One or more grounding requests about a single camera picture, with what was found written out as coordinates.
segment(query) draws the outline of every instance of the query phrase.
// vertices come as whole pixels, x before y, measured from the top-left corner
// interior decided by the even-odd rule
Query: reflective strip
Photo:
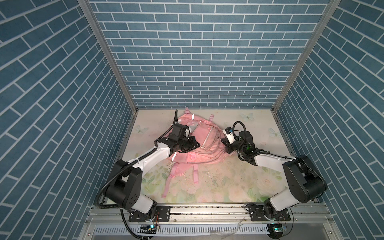
[[[175,159],[175,157],[176,157],[176,154],[177,154],[177,152],[175,152],[175,154],[173,154],[173,157],[172,157],[172,161],[173,161],[173,159]]]

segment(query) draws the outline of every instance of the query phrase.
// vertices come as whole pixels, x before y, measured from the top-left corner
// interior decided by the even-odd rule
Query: robotic arm
[[[243,131],[239,132],[238,136],[233,130],[236,124],[243,126]],[[327,189],[324,179],[307,156],[301,155],[293,158],[279,156],[256,148],[252,135],[246,131],[242,122],[235,122],[232,128],[228,127],[223,132],[227,138],[222,139],[222,142],[228,153],[237,151],[237,155],[242,161],[285,173],[289,188],[264,202],[264,213],[268,219],[277,218],[280,212],[287,207],[299,202],[306,203],[319,197]],[[190,136],[189,127],[177,122],[177,110],[173,125],[154,143],[155,147],[142,156],[128,162],[118,160],[114,164],[107,183],[96,196],[95,205],[97,207],[122,207],[128,211],[137,210],[146,219],[153,220],[157,203],[140,193],[142,176],[174,152],[185,153],[200,147],[195,137]],[[122,178],[127,176],[127,181],[124,181]],[[116,204],[99,204],[102,194]]]

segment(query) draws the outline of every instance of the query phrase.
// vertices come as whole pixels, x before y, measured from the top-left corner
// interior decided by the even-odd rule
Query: blue brick wall
[[[139,108],[271,108],[327,3],[91,0]]]
[[[0,1],[0,239],[78,237],[130,116],[76,0]]]
[[[342,0],[278,115],[345,239],[383,239],[384,1]]]

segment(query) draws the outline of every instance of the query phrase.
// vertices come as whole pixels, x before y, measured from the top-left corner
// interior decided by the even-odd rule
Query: metal corner post
[[[109,48],[107,41],[103,35],[103,32],[101,31],[101,28],[99,26],[99,23],[97,22],[96,16],[93,13],[92,7],[89,3],[89,0],[78,0],[81,10],[83,11],[85,18],[88,20],[88,23],[101,47],[101,50],[103,51],[109,66],[111,67],[117,82],[119,83],[119,86],[124,93],[125,98],[128,101],[128,104],[133,110],[133,113],[137,112],[137,107],[135,105],[135,102],[133,101],[131,95],[129,94],[127,85],[125,84],[124,78],[121,75],[121,72],[118,68],[118,65],[115,61],[115,58],[112,55],[111,49]]]
[[[316,25],[311,37],[309,38],[307,45],[304,48],[304,51],[297,60],[296,65],[293,67],[291,75],[288,77],[287,82],[285,83],[283,89],[281,90],[280,95],[277,97],[276,102],[272,106],[272,111],[276,112],[281,103],[283,102],[285,96],[288,94],[289,89],[295,82],[297,76],[299,75],[301,69],[303,68],[305,62],[307,61],[309,55],[312,52],[315,44],[319,40],[321,34],[323,33],[325,27],[327,26],[329,20],[331,19],[333,13],[335,12],[337,6],[339,6],[341,0],[329,0],[328,5],[326,6],[323,15],[319,23]]]

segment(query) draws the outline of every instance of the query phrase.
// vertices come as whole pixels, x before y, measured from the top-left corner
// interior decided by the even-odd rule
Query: pink strap
[[[197,171],[197,168],[198,168],[198,165],[194,164],[193,165],[193,181],[195,182],[195,184],[199,183],[199,177],[198,177],[199,172]]]
[[[175,176],[175,173],[176,173],[176,170],[177,170],[177,166],[179,164],[178,163],[175,163],[173,166],[172,166],[172,170],[170,171],[170,174],[166,180],[166,186],[164,188],[164,192],[163,194],[161,195],[162,198],[166,198],[167,197],[167,194],[168,194],[168,191],[169,191],[169,184],[170,184],[170,181],[172,180],[172,178],[174,178]]]

